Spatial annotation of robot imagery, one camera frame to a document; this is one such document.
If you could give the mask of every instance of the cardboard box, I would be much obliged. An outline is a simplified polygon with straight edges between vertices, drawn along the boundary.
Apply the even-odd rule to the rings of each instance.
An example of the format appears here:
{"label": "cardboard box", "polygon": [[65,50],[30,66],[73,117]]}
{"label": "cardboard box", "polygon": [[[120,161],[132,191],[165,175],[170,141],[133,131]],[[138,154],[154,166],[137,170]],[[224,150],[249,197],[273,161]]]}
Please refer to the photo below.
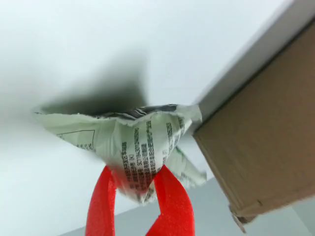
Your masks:
{"label": "cardboard box", "polygon": [[314,20],[194,137],[239,223],[314,195]]}

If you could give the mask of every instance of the gray surface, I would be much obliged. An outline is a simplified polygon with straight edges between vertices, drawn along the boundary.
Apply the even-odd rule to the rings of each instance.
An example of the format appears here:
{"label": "gray surface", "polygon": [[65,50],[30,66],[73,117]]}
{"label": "gray surface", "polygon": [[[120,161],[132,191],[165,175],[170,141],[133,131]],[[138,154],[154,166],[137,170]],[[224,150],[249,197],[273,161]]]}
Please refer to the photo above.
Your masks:
{"label": "gray surface", "polygon": [[298,202],[293,206],[293,209],[301,218],[310,233],[315,236],[315,198]]}
{"label": "gray surface", "polygon": [[[197,236],[244,236],[233,221],[228,201],[215,179],[188,193],[194,209]],[[154,203],[118,215],[115,218],[116,236],[145,235],[158,213],[158,204]],[[246,229],[252,236],[311,236],[291,207],[260,216]],[[79,229],[63,236],[83,235],[84,229]]]}

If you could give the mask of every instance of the paper packaging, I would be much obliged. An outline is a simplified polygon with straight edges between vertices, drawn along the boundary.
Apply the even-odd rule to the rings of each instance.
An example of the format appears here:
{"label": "paper packaging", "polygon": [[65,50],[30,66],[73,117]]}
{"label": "paper packaging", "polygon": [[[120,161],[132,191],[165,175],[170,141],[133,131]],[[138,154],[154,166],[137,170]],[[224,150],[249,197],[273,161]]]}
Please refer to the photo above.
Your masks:
{"label": "paper packaging", "polygon": [[238,223],[314,195],[314,21],[194,138]]}
{"label": "paper packaging", "polygon": [[152,180],[164,164],[184,187],[206,181],[206,174],[176,148],[192,122],[201,122],[197,105],[142,107],[97,117],[40,112],[34,116],[48,131],[102,157],[119,191],[139,203],[156,199]]}

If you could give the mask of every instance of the brown cardboard box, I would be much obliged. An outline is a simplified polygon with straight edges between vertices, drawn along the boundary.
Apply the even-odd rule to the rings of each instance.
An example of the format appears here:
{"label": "brown cardboard box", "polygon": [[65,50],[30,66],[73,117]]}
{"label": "brown cardboard box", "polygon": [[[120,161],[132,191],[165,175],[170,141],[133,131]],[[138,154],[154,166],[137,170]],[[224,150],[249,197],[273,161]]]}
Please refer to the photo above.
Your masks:
{"label": "brown cardboard box", "polygon": [[195,133],[241,223],[315,194],[315,23]]}

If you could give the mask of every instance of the white wall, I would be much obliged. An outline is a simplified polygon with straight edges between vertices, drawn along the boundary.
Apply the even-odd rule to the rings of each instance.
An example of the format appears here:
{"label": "white wall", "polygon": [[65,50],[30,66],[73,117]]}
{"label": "white wall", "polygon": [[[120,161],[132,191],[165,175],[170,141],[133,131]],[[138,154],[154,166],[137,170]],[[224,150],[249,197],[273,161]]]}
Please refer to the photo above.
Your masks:
{"label": "white wall", "polygon": [[293,206],[293,209],[312,235],[315,236],[315,198],[298,202]]}
{"label": "white wall", "polygon": [[[244,236],[233,221],[228,201],[215,179],[189,190],[188,194],[194,209],[197,236]],[[154,203],[116,216],[117,236],[144,235],[158,214],[158,203]],[[249,236],[312,236],[292,207],[259,216],[246,226],[246,230]],[[63,236],[84,236],[84,229]]]}

